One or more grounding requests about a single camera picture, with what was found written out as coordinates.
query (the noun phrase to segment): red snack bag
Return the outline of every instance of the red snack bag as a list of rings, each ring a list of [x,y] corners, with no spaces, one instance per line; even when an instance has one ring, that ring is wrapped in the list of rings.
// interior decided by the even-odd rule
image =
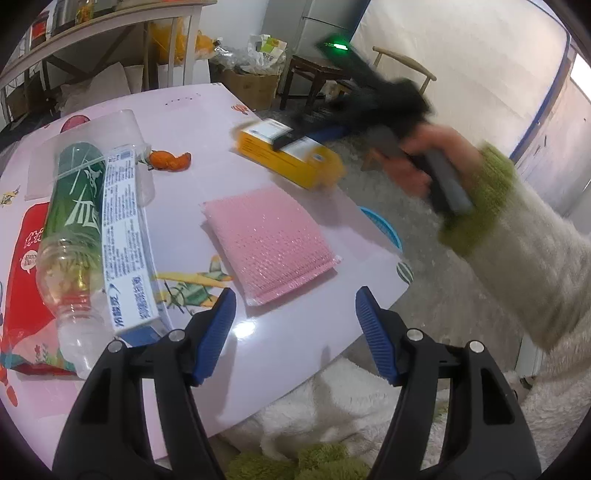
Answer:
[[[27,210],[14,247],[8,277],[0,365],[24,374],[75,374],[64,360],[57,339],[54,316],[43,303],[35,276],[49,203]]]

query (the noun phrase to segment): pink bubble wrap pouch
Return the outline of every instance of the pink bubble wrap pouch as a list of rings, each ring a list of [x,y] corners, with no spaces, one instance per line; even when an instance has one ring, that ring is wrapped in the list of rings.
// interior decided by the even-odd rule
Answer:
[[[204,214],[248,305],[263,305],[339,263],[320,227],[277,186],[207,202]]]

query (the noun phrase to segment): hand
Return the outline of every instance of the hand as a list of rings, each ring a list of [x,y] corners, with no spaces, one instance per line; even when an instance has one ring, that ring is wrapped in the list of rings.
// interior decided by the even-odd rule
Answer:
[[[400,148],[409,155],[418,155],[432,148],[443,151],[460,175],[462,186],[469,191],[482,168],[484,159],[476,147],[451,127],[419,124],[401,143]],[[370,155],[378,160],[390,180],[410,196],[424,198],[429,193],[431,177],[415,167],[408,158],[387,158],[377,150]]]

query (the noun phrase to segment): pink tabletop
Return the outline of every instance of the pink tabletop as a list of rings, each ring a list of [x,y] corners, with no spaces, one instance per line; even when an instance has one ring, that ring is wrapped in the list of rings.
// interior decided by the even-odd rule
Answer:
[[[191,167],[183,173],[154,171],[152,175],[155,198],[145,216],[157,271],[207,271],[212,257],[223,252],[200,205],[271,183],[311,214],[332,250],[342,257],[334,270],[261,307],[246,306],[241,289],[229,283],[238,294],[233,329],[213,376],[194,390],[210,436],[282,397],[357,339],[361,334],[355,316],[359,287],[369,286],[385,307],[407,288],[397,274],[400,252],[340,189],[308,192],[233,152],[232,128],[257,119],[239,105],[221,84],[207,84],[139,93],[79,112],[93,119],[131,109],[153,150],[193,156]],[[60,132],[65,121],[53,122],[24,138],[0,177],[0,193],[21,186],[12,204],[0,208],[0,281],[4,286],[24,213],[35,203],[48,201],[24,200],[30,159],[40,144]],[[228,265],[223,269],[232,274]],[[169,312],[177,328],[190,320],[187,309]],[[9,371],[8,381],[18,406],[12,405],[4,388],[0,388],[0,400],[37,455],[51,466],[83,382],[28,377],[14,371]],[[144,402],[152,451],[155,458],[161,458],[166,451],[151,381],[144,381]]]

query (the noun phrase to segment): white table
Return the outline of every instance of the white table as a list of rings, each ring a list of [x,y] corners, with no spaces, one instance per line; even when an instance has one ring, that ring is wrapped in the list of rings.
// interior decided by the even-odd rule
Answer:
[[[358,338],[361,329],[355,316],[355,293],[360,286],[369,286],[383,306],[393,304],[407,288],[396,272],[398,250],[340,189],[308,192],[233,153],[230,130],[256,119],[252,112],[245,115],[232,109],[237,103],[224,86],[208,84],[144,92],[82,111],[92,119],[132,109],[144,139],[153,149],[176,154],[188,151],[193,155],[186,172],[155,171],[153,175],[156,195],[146,208],[146,217],[157,270],[206,269],[218,246],[207,234],[200,204],[272,182],[310,212],[334,252],[343,258],[334,271],[266,306],[246,307],[237,295],[236,319],[215,373],[204,386],[194,390],[208,435],[239,423],[282,397]],[[22,192],[11,205],[0,209],[3,283],[8,278],[13,245],[25,211],[35,202],[47,201],[24,200],[30,159],[38,145],[59,133],[63,122],[53,122],[23,139],[0,177],[0,192],[14,190],[18,185]],[[190,318],[175,315],[175,327],[183,327]],[[31,447],[51,465],[61,429],[82,382],[26,377],[14,371],[9,371],[8,377],[19,405],[11,405],[3,388],[0,399]],[[153,383],[145,382],[144,387],[152,450],[160,458],[165,449]]]
[[[160,2],[137,7],[126,8],[111,14],[94,18],[86,23],[76,25],[51,37],[36,48],[9,63],[0,73],[0,90],[2,91],[2,108],[7,121],[6,99],[4,87],[18,77],[22,72],[34,67],[37,63],[50,55],[86,38],[93,37],[109,30],[114,30],[127,25],[173,18],[170,41],[175,45],[179,17],[190,17],[189,31],[187,33],[187,54],[184,62],[184,85],[189,85],[193,77],[193,65],[195,63],[195,42],[199,31],[201,10],[208,5],[214,5],[217,0],[176,0],[175,2]],[[173,84],[174,48],[169,48],[168,55],[168,84]]]

